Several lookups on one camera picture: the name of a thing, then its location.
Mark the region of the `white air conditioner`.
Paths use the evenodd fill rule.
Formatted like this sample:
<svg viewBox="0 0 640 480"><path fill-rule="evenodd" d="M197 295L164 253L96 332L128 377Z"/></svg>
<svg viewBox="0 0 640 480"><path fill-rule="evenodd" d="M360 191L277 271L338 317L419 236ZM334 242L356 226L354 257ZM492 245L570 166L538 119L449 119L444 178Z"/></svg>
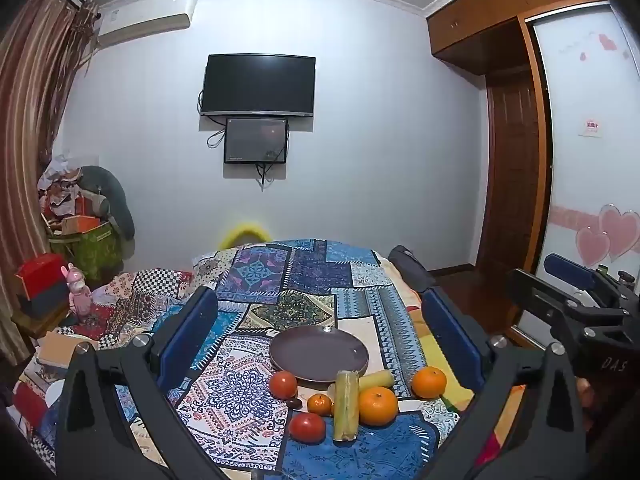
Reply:
<svg viewBox="0 0 640 480"><path fill-rule="evenodd" d="M130 40L189 28L196 0L140 0L102 11L98 46L108 48Z"/></svg>

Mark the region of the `brown striped curtain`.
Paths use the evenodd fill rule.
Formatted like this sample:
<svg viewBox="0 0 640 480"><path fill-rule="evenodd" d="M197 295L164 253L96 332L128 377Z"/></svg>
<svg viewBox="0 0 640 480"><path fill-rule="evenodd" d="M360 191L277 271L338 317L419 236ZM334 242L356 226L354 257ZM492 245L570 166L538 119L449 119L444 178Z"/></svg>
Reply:
<svg viewBox="0 0 640 480"><path fill-rule="evenodd" d="M70 88L89 52L98 6L27 0L1 40L1 359L26 360L12 315L17 268L47 250L37 182L52 159Z"/></svg>

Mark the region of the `red box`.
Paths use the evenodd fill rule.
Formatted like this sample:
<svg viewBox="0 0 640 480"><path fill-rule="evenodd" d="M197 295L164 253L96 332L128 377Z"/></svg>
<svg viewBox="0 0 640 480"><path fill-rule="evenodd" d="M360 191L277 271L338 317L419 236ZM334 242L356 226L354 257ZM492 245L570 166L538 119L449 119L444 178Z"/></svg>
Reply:
<svg viewBox="0 0 640 480"><path fill-rule="evenodd" d="M18 283L18 293L32 300L58 282L64 281L61 268L65 263L59 254L47 252L23 263L14 274Z"/></svg>

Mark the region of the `large orange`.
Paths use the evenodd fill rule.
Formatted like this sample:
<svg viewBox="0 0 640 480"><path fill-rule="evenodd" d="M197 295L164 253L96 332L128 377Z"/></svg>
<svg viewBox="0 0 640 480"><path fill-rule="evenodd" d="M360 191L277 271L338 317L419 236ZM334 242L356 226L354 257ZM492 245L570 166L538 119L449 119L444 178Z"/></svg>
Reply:
<svg viewBox="0 0 640 480"><path fill-rule="evenodd" d="M435 400L447 388L447 376L437 367L423 367L413 375L411 390L420 399Z"/></svg>
<svg viewBox="0 0 640 480"><path fill-rule="evenodd" d="M366 426L382 427L397 416L398 400L392 390L372 387L362 390L358 398L359 421Z"/></svg>

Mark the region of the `small black wall monitor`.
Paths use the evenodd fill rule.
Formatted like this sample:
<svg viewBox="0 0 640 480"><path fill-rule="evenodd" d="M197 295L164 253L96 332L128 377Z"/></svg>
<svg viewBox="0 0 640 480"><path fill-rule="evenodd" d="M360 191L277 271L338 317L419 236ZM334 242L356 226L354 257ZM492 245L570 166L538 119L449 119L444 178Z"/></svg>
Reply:
<svg viewBox="0 0 640 480"><path fill-rule="evenodd" d="M232 117L224 132L226 164L284 164L288 121L271 117Z"/></svg>

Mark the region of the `large orange front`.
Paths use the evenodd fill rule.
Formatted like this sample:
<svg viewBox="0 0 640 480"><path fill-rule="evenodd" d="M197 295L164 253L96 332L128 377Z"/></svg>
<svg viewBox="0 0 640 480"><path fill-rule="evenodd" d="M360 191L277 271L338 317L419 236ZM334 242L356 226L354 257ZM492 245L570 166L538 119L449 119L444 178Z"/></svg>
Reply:
<svg viewBox="0 0 640 480"><path fill-rule="evenodd" d="M392 390L372 387L362 390L358 398L359 421L366 426L382 427L397 416L398 400Z"/></svg>

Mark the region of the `patchwork patterned bedspread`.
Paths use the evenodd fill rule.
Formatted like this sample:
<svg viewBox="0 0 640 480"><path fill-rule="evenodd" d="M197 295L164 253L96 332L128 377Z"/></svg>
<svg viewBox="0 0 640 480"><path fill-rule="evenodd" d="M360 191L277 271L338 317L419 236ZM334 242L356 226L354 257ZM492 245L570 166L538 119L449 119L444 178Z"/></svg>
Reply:
<svg viewBox="0 0 640 480"><path fill-rule="evenodd" d="M61 335L103 349L160 329L201 286L219 315L168 398L229 479L411 479L460 415L444 395L418 398L411 379L427 367L409 312L370 249L333 240L285 240L201 256L189 273L151 269L115 276L92 311ZM288 408L268 393L268 346L298 326L330 326L368 349L367 373L390 370L399 413L387 428L361 428L349 448L311 446L285 433Z"/></svg>

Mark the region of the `small mandarin orange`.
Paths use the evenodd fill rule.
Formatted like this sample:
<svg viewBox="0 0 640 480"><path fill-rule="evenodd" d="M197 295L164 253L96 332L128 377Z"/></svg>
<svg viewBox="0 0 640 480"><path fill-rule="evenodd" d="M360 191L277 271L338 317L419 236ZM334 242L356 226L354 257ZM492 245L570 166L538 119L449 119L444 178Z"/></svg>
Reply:
<svg viewBox="0 0 640 480"><path fill-rule="evenodd" d="M315 393L307 399L307 412L329 417L333 414L333 401L324 393Z"/></svg>

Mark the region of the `black wall television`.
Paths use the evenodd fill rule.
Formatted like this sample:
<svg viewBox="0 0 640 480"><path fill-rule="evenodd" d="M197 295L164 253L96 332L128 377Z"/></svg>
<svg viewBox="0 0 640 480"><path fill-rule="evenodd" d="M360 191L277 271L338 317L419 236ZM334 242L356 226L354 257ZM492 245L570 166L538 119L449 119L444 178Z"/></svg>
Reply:
<svg viewBox="0 0 640 480"><path fill-rule="evenodd" d="M200 110L207 116L310 117L315 83L316 60L311 56L211 54Z"/></svg>

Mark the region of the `pink plush toy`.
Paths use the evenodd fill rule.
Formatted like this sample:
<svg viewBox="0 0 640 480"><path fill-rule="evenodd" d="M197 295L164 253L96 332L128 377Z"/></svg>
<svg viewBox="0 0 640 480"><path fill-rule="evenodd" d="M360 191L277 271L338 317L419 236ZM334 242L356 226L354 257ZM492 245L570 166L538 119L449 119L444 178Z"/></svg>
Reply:
<svg viewBox="0 0 640 480"><path fill-rule="evenodd" d="M68 287L70 308L83 318L90 313L92 306L91 290L86 284L85 274L73 263L61 266L61 273Z"/></svg>

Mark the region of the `red tomato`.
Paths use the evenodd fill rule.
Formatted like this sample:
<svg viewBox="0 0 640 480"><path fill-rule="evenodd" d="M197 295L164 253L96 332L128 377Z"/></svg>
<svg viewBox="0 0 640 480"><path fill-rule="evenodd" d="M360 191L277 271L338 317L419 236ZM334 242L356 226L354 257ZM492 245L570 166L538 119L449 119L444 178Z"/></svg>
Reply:
<svg viewBox="0 0 640 480"><path fill-rule="evenodd" d="M326 437L326 423L314 413L298 413L288 424L290 437L305 444L319 444Z"/></svg>
<svg viewBox="0 0 640 480"><path fill-rule="evenodd" d="M269 392L280 400L290 400L297 396L297 379L290 372L279 370L269 379Z"/></svg>

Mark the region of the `dark purple round plate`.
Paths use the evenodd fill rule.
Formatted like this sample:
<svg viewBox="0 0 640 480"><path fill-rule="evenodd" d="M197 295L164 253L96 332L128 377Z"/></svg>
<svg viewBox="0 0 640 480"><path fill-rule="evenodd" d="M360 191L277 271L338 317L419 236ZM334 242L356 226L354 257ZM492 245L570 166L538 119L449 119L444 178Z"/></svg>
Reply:
<svg viewBox="0 0 640 480"><path fill-rule="evenodd" d="M338 372L361 376L369 365L369 352L355 336L330 326L299 326L277 334L269 356L278 370L303 382L329 384Z"/></svg>

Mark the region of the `dark wooden door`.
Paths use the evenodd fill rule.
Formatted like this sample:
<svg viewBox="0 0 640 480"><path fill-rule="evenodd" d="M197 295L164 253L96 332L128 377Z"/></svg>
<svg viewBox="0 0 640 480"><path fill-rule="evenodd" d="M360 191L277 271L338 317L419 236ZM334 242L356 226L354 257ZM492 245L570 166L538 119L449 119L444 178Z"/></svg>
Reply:
<svg viewBox="0 0 640 480"><path fill-rule="evenodd" d="M491 75L489 174L477 266L495 278L524 266L538 182L538 120L532 74Z"/></svg>

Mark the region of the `wooden wardrobe with sliding door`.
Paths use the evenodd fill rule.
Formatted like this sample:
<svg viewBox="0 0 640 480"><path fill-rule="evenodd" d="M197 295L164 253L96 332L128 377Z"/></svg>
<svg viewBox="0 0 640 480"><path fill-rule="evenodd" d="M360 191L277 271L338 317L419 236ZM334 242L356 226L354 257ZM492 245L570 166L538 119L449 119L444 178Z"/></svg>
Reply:
<svg viewBox="0 0 640 480"><path fill-rule="evenodd" d="M473 260L449 287L492 330L548 344L547 323L518 312L503 279L477 266L489 174L491 75L532 74L538 120L533 229L521 269L544 258L639 272L639 36L614 0L436 0L425 11L435 58L480 78L480 197Z"/></svg>

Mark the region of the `yellow orange blanket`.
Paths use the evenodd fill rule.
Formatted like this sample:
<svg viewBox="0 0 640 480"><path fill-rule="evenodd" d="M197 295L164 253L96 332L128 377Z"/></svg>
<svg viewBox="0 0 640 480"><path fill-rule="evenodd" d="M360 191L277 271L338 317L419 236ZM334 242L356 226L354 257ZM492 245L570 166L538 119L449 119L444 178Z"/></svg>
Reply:
<svg viewBox="0 0 640 480"><path fill-rule="evenodd" d="M462 387L456 376L454 376L454 371L447 362L446 356L442 353L442 349L439 347L435 336L431 333L430 328L424 321L421 311L421 299L419 298L418 293L402 279L399 271L395 268L393 263L390 262L390 260L384 258L377 252L375 255L378 257L378 260L380 260L381 266L386 275L394 283L394 286L399 292L402 303L409 312L411 322L416 330L416 334L418 335L427 365L439 368L447 376L447 388L444 392L445 404L450 408L450 410L456 408L459 412L464 412L469 406L474 393L472 393L470 389ZM477 466L484 465L484 463L488 463L490 460L493 460L498 456L504 442L506 442L506 436L514 422L514 418L518 411L518 407L521 404L524 392L524 386L514 386L511 389L508 400L506 400L506 406L502 410L494 432L488 438L480 456L477 457Z"/></svg>

